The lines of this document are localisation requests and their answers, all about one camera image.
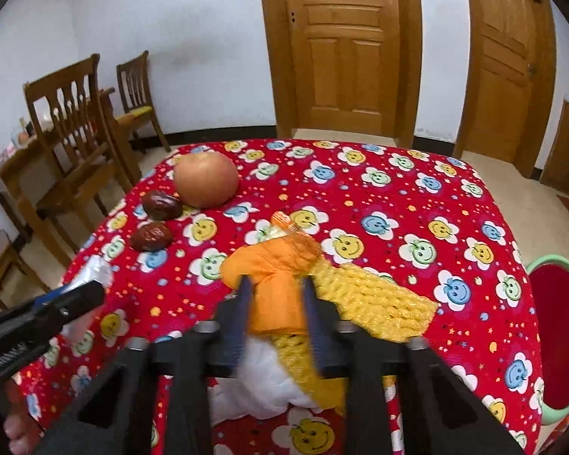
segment wooden table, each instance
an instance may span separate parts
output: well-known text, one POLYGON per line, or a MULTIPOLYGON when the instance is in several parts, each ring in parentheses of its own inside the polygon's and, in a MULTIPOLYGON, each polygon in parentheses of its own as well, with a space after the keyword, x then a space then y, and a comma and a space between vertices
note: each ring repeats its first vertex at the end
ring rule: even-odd
MULTIPOLYGON (((113 92, 115 92, 113 87, 101 91, 101 105, 107 127, 112 134, 116 147, 116 155, 118 155, 119 161, 131 184, 135 185, 141 178, 141 171, 128 140, 130 134, 128 126, 132 121, 128 115, 124 115, 119 121, 114 118, 110 100, 110 94, 113 92)), ((56 143, 57 135, 54 130, 47 132, 47 136, 49 137, 49 143, 56 143)), ((0 205, 19 233, 25 237, 26 241, 30 240, 32 234, 36 234, 47 250, 51 252, 59 263, 67 268, 71 258, 67 256, 59 242, 53 237, 52 232, 49 230, 50 223, 41 219, 36 208, 20 186, 22 173, 26 172, 31 165, 41 161, 43 156, 44 152, 41 143, 37 137, 33 137, 25 148, 17 150, 12 157, 8 158, 0 166, 0 205), (15 208, 28 224, 28 227, 17 216, 6 196, 7 194, 12 197, 15 208)))

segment table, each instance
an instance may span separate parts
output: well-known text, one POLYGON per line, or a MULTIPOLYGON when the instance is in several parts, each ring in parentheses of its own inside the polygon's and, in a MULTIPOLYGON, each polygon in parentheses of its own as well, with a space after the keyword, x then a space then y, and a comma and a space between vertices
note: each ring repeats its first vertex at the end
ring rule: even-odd
MULTIPOLYGON (((533 453, 543 386, 533 298, 513 235, 489 191, 472 167, 457 159, 344 142, 188 145, 147 173, 65 274, 69 281, 90 255, 99 254, 112 264, 115 279, 82 343, 72 348, 59 338, 49 356, 21 372, 18 381, 32 415, 48 426, 127 337, 164 339, 208 319, 229 289, 217 271, 203 271, 203 262, 219 265, 237 247, 261 240, 277 210, 309 217, 313 224, 305 225, 307 231, 336 264, 351 261, 437 301, 425 334, 431 346, 533 453), (172 193, 178 156, 208 149, 237 164, 236 197, 221 210, 189 210, 169 221, 175 240, 166 251, 132 250, 127 239, 147 219, 141 196, 149 190, 172 193), (214 231, 197 240, 190 235, 198 232, 190 229, 202 220, 212 220, 214 231), (353 252, 337 244, 343 235, 354 243, 353 252)), ((393 442, 400 450, 395 391, 389 387, 386 396, 394 413, 393 442)), ((167 405, 168 380, 163 380, 155 453, 161 449, 167 405)), ((249 416, 225 421, 214 428, 214 444, 219 454, 341 453, 342 430, 343 420, 334 411, 291 408, 265 421, 249 416), (300 450, 290 438, 287 426, 313 417, 327 421, 325 430, 335 434, 329 450, 300 450)))
MULTIPOLYGON (((128 118, 123 118, 120 124, 117 122, 113 115, 112 103, 110 101, 110 94, 115 92, 113 87, 102 90, 100 93, 100 100, 106 120, 107 127, 112 133, 113 141, 116 145, 116 155, 119 156, 119 161, 123 166, 126 176, 132 184, 138 182, 141 177, 141 172, 137 166, 135 156, 129 144, 129 129, 127 128, 128 118)), ((58 142, 58 136, 53 130, 47 133, 47 138, 50 144, 58 142)), ((71 262, 71 258, 62 249, 58 241, 53 237, 52 232, 47 229, 48 221, 42 220, 36 208, 27 195, 22 191, 20 186, 20 177, 27 169, 33 164, 42 161, 44 158, 44 151, 41 143, 36 136, 32 137, 25 148, 18 149, 14 155, 8 158, 2 165, 0 165, 0 205, 5 211, 6 215, 13 222, 20 234, 26 240, 31 238, 33 232, 42 241, 44 246, 49 252, 61 263, 64 267, 71 262), (17 216, 15 210, 10 204, 6 193, 10 195, 14 201, 17 211, 21 214, 25 222, 29 225, 26 227, 21 219, 17 216)))

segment wooden door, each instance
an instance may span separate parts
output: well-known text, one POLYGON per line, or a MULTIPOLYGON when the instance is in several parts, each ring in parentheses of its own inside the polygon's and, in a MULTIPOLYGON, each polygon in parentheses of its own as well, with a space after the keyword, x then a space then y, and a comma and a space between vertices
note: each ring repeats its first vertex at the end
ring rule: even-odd
POLYGON ((392 136, 398 0, 286 0, 299 127, 392 136))
POLYGON ((482 53, 466 150, 513 162, 527 119, 535 64, 533 0, 480 0, 482 53))
POLYGON ((556 138, 539 181, 569 195, 569 103, 563 103, 556 138))

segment white wall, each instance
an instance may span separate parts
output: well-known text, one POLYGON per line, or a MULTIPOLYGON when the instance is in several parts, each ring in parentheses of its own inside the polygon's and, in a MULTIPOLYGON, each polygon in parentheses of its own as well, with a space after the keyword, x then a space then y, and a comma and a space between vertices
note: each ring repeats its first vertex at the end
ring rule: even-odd
MULTIPOLYGON (((0 152, 19 126, 19 118, 29 118, 23 84, 77 59, 68 0, 6 3, 0 12, 0 152)), ((33 180, 25 184, 31 191, 41 189, 33 186, 33 180)), ((0 225, 12 237, 16 236, 1 207, 0 225)))
POLYGON ((540 169, 544 168, 548 155, 550 155, 558 129, 558 122, 563 111, 563 100, 569 102, 569 23, 556 4, 554 2, 551 3, 556 30, 556 79, 550 119, 546 127, 542 148, 535 162, 535 167, 540 169))
POLYGON ((423 56, 415 135, 454 142, 470 58, 468 0, 422 0, 423 56))
MULTIPOLYGON (((275 124, 261 0, 72 6, 80 56, 101 54, 101 86, 118 89, 116 65, 150 51, 152 97, 165 133, 275 124)), ((118 94, 112 103, 122 111, 118 94)))

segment yellow mesh net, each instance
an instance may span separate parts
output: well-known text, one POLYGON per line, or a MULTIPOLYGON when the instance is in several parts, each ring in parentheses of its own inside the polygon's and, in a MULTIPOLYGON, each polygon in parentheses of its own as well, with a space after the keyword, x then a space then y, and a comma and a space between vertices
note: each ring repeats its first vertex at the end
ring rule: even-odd
MULTIPOLYGON (((342 319, 351 320, 372 336, 404 342, 420 336, 434 317, 437 304, 405 287, 380 278, 356 265, 334 267, 320 258, 311 270, 320 299, 337 305, 342 319)), ((324 380, 314 369, 308 336, 274 336, 280 363, 323 409, 344 411, 346 384, 343 378, 324 380)), ((384 386, 394 384, 384 377, 384 386)))

